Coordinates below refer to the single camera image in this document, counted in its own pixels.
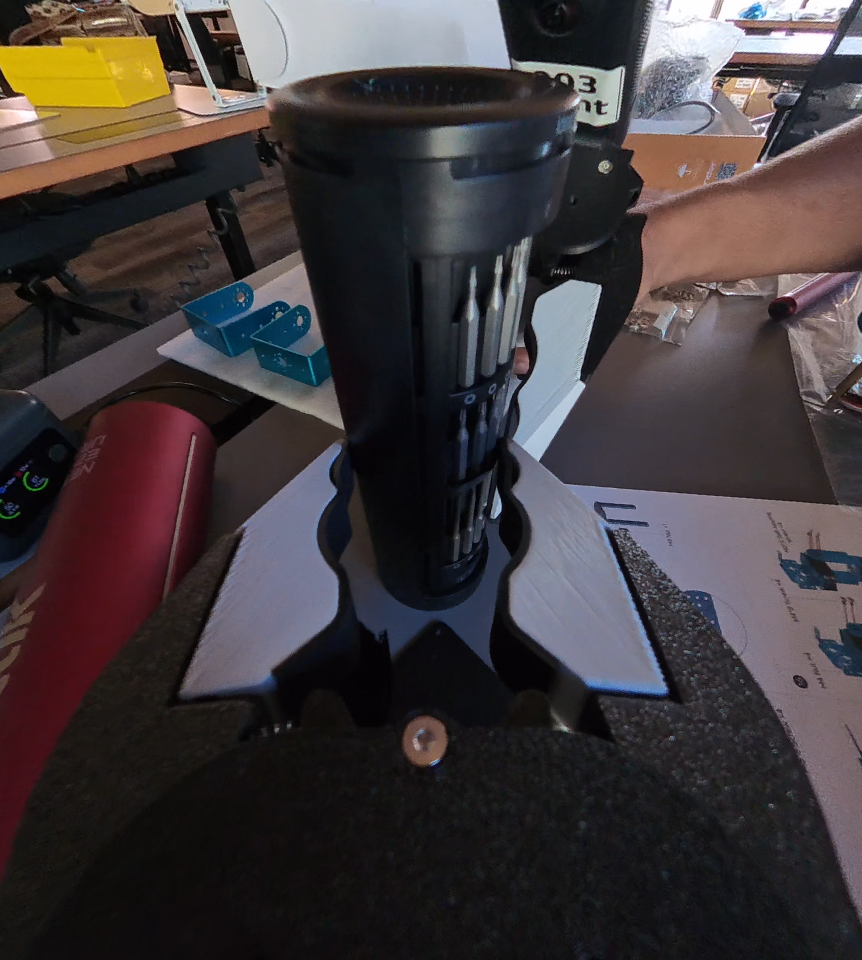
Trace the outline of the small clear screw bag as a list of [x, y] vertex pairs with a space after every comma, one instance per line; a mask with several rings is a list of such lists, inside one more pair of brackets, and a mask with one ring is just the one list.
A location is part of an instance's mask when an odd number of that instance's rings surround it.
[[710, 290], [702, 284], [665, 286], [631, 309], [624, 328], [630, 333], [681, 346]]

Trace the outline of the white instruction booklet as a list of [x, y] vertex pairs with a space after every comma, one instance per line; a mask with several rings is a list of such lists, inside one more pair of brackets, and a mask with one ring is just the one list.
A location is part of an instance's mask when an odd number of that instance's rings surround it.
[[862, 508], [571, 486], [711, 615], [793, 741], [862, 920]]

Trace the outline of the white foam sheet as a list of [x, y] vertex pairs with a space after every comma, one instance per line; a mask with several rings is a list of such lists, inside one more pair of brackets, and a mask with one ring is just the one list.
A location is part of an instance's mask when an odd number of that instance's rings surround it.
[[[292, 306], [305, 305], [317, 314], [305, 266], [299, 264], [263, 285], [245, 281], [255, 292], [265, 292]], [[185, 332], [158, 348], [163, 356], [186, 367], [209, 374], [233, 386], [241, 387], [271, 402], [313, 416], [330, 426], [343, 427], [333, 381], [330, 377], [319, 387], [307, 386], [259, 366], [252, 349], [229, 357], [198, 339], [187, 324]]]

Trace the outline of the bubble wrap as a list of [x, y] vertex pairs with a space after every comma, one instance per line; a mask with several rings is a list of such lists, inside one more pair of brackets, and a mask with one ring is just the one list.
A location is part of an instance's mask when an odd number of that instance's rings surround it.
[[728, 21], [658, 16], [653, 20], [630, 113], [632, 133], [698, 135], [719, 117], [714, 77], [745, 37]]

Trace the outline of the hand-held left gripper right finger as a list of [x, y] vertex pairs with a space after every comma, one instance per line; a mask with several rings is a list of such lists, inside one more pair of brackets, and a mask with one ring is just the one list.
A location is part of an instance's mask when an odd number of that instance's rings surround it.
[[571, 731], [610, 733], [601, 695], [665, 698], [668, 680], [597, 514], [514, 440], [500, 443], [489, 655], [513, 693], [546, 696]]

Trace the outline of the red cylindrical case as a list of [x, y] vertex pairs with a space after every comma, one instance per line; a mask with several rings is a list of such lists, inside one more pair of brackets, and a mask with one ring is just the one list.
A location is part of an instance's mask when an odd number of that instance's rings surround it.
[[172, 405], [91, 419], [0, 633], [0, 882], [86, 692], [200, 557], [215, 454], [209, 426]]

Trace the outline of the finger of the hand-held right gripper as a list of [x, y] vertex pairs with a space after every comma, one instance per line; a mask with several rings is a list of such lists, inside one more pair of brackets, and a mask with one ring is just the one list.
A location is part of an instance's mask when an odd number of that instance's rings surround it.
[[599, 284], [569, 280], [535, 300], [536, 362], [517, 393], [517, 443], [536, 460], [585, 389], [582, 366], [601, 291]]

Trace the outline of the large blue U bracket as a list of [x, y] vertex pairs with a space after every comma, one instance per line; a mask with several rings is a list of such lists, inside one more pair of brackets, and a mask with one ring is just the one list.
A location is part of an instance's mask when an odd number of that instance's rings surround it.
[[280, 318], [292, 304], [256, 290], [245, 281], [236, 281], [193, 299], [181, 312], [197, 339], [228, 357], [253, 349], [258, 330]]
[[329, 355], [317, 318], [304, 304], [276, 300], [250, 335], [259, 366], [311, 387], [331, 378]]

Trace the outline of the large clear plastic bag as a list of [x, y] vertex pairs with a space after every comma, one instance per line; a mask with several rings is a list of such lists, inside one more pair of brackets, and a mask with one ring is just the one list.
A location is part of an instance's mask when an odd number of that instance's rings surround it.
[[834, 404], [833, 389], [862, 362], [862, 274], [787, 319], [797, 388], [837, 502], [862, 507], [862, 379]]

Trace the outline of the red electric screwdriver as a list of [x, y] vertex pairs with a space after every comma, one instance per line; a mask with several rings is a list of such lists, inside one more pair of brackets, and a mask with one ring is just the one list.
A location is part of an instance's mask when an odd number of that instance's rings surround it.
[[772, 300], [768, 306], [768, 316], [773, 321], [785, 321], [814, 306], [859, 276], [857, 271], [821, 273]]

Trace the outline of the person's right forearm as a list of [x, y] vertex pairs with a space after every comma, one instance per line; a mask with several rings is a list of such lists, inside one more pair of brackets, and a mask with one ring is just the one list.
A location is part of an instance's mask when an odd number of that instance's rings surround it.
[[681, 277], [862, 269], [862, 118], [701, 195]]

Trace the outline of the yellow storage bin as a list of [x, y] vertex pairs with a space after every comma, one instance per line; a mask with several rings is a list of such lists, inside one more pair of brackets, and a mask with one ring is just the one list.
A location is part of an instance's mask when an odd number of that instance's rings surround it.
[[170, 93], [158, 43], [150, 36], [0, 45], [0, 68], [11, 88], [35, 107], [123, 109]]

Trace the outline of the person's right hand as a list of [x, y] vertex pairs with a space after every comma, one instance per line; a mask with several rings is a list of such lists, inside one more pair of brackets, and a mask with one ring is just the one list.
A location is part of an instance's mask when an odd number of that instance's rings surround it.
[[703, 231], [705, 202], [694, 194], [651, 200], [636, 212], [641, 232], [641, 279], [635, 302], [668, 285], [714, 282]]

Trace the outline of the orange cardboard box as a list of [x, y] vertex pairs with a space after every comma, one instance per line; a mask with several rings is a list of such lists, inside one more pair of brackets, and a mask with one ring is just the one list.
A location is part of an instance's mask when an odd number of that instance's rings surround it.
[[763, 137], [724, 96], [686, 93], [631, 120], [650, 2], [233, 1], [255, 83], [366, 68], [516, 68], [581, 97], [579, 131], [632, 152], [647, 190], [680, 193], [749, 171]]

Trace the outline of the grey desk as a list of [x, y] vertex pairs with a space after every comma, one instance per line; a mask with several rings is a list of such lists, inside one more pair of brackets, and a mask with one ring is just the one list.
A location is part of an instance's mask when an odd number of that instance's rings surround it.
[[630, 533], [727, 641], [803, 750], [862, 918], [862, 510], [831, 503], [785, 330], [707, 304], [682, 346], [623, 333], [542, 457], [629, 504]]

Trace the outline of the wood-edged office desk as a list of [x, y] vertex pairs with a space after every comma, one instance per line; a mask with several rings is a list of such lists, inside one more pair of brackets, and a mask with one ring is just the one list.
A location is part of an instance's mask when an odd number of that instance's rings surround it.
[[31, 110], [28, 126], [0, 129], [0, 202], [141, 162], [172, 164], [150, 177], [129, 174], [111, 197], [81, 194], [53, 220], [0, 230], [0, 273], [200, 202], [221, 233], [234, 279], [256, 269], [231, 192], [262, 178], [255, 134], [269, 125], [265, 95], [246, 109], [223, 111], [204, 88], [179, 85], [131, 107], [54, 112], [42, 118]]

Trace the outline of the black bit holder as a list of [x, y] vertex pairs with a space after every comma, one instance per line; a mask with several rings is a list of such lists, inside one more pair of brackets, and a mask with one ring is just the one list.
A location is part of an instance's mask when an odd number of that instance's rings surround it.
[[444, 66], [269, 98], [377, 572], [415, 609], [485, 570], [531, 244], [579, 104], [545, 76]]

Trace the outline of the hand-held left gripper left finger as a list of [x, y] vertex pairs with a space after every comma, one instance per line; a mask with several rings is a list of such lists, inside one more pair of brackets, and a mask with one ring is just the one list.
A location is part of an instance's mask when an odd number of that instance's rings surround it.
[[360, 624], [342, 558], [351, 543], [354, 479], [333, 443], [248, 519], [178, 695], [269, 695], [349, 677]]

